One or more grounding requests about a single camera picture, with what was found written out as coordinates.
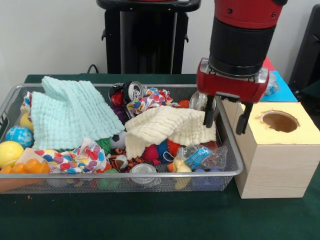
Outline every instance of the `yellow ball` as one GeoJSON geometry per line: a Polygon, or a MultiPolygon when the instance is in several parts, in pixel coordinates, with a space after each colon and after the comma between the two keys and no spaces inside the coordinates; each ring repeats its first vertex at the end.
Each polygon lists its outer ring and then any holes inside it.
{"type": "Polygon", "coordinates": [[[15,165],[23,152],[24,148],[15,141],[0,143],[0,168],[15,165]]]}
{"type": "Polygon", "coordinates": [[[31,130],[31,132],[34,132],[34,125],[32,124],[31,121],[29,121],[27,112],[22,115],[21,120],[20,120],[20,125],[27,127],[28,129],[31,130]]]}

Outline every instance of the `red robot arm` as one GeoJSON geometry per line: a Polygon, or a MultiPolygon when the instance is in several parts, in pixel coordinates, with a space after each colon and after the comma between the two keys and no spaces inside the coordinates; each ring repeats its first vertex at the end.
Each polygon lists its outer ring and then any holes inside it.
{"type": "Polygon", "coordinates": [[[204,123],[213,124],[212,101],[221,96],[242,102],[236,133],[245,133],[251,109],[263,96],[269,71],[262,68],[288,0],[215,0],[209,59],[198,67],[197,86],[208,95],[204,123]]]}

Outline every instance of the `metal mesh basket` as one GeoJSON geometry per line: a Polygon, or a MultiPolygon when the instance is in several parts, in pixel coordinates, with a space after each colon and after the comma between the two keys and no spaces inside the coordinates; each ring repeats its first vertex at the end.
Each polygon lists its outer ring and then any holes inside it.
{"type": "MultiPolygon", "coordinates": [[[[110,84],[95,84],[109,104],[110,84]]],[[[147,87],[167,89],[175,102],[188,100],[197,86],[152,84],[147,87]]],[[[0,142],[8,129],[20,122],[20,106],[27,92],[44,92],[41,84],[14,87],[0,107],[0,142]]],[[[0,174],[0,193],[101,193],[101,192],[173,192],[223,191],[233,176],[243,170],[243,162],[220,98],[216,98],[215,123],[217,143],[227,146],[226,167],[220,172],[168,172],[166,164],[156,167],[157,173],[81,173],[81,174],[0,174]]]]}

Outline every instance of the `plastic wrapper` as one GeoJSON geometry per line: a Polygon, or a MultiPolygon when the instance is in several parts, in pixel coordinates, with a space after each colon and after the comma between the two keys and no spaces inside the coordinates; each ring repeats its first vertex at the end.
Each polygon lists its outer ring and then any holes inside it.
{"type": "Polygon", "coordinates": [[[278,92],[280,90],[280,87],[278,85],[277,82],[277,77],[275,74],[273,74],[272,72],[269,73],[269,83],[266,87],[265,96],[270,96],[275,94],[276,92],[278,92]]]}
{"type": "Polygon", "coordinates": [[[213,151],[202,145],[189,145],[184,149],[185,163],[192,169],[223,169],[226,167],[228,148],[213,151]]]}

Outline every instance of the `white wall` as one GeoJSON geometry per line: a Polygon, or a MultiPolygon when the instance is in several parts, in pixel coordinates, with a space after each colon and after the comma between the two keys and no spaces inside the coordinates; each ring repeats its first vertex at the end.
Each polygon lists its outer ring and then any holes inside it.
{"type": "MultiPolygon", "coordinates": [[[[283,9],[268,55],[286,81],[317,3],[289,0],[283,9]]],[[[183,73],[195,73],[209,55],[213,16],[213,0],[189,14],[183,73]]],[[[104,10],[94,0],[0,0],[0,102],[28,74],[84,73],[91,63],[106,72],[104,28],[104,10]]]]}

